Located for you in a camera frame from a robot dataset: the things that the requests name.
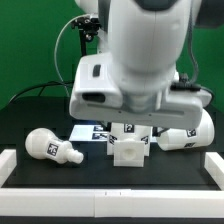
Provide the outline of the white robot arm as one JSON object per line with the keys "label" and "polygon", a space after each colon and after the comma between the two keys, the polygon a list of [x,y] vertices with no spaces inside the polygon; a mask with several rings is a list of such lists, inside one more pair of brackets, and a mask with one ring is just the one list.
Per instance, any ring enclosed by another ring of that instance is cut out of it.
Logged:
{"label": "white robot arm", "polygon": [[70,114],[162,128],[193,129],[211,93],[177,79],[176,61],[194,27],[224,24],[224,0],[96,0],[100,52],[81,58]]}

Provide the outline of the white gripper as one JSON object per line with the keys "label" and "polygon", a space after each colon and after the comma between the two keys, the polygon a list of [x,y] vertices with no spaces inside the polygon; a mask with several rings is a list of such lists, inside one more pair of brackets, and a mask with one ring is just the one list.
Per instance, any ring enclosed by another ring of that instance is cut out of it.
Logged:
{"label": "white gripper", "polygon": [[118,89],[72,92],[70,115],[80,120],[106,121],[151,127],[194,129],[203,108],[212,99],[208,91],[159,91],[148,99],[134,97],[132,104]]}

